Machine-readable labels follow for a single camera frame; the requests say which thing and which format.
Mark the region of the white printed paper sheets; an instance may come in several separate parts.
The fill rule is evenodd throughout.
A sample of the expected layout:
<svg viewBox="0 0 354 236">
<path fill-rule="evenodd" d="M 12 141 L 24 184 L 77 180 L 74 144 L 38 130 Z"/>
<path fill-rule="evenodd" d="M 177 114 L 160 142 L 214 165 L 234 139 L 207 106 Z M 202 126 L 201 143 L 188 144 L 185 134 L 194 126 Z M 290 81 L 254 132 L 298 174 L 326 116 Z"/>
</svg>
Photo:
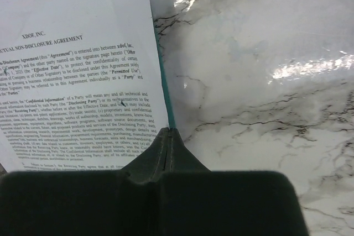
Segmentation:
<svg viewBox="0 0 354 236">
<path fill-rule="evenodd" d="M 149 0 L 1 0 L 1 165 L 120 169 L 168 126 Z"/>
</svg>

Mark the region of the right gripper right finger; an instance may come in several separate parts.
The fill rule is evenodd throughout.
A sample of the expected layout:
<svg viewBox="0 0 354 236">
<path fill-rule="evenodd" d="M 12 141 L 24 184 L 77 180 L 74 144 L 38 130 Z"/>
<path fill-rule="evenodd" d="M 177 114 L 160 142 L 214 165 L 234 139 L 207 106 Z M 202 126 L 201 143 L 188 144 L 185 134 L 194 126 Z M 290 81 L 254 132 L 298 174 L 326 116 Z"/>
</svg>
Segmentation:
<svg viewBox="0 0 354 236">
<path fill-rule="evenodd" d="M 289 179 L 275 171 L 209 171 L 169 132 L 162 235 L 308 235 Z"/>
</svg>

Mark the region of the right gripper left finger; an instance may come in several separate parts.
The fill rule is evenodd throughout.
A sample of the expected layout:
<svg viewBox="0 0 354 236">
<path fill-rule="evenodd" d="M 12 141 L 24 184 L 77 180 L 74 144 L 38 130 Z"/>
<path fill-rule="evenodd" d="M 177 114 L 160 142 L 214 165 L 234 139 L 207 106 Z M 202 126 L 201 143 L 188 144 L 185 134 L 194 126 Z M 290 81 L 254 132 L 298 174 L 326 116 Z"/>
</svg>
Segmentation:
<svg viewBox="0 0 354 236">
<path fill-rule="evenodd" d="M 168 142 L 120 170 L 17 171 L 1 178 L 2 235 L 158 235 L 156 180 Z"/>
</svg>

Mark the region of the teal file folder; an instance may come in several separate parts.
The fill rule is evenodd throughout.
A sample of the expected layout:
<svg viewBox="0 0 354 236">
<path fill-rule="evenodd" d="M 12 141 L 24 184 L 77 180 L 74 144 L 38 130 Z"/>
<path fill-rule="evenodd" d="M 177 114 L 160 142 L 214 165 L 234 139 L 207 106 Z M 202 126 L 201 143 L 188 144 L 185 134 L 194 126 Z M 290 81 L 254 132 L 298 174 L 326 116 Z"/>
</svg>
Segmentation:
<svg viewBox="0 0 354 236">
<path fill-rule="evenodd" d="M 150 0 L 1 0 L 1 102 L 174 128 Z"/>
</svg>

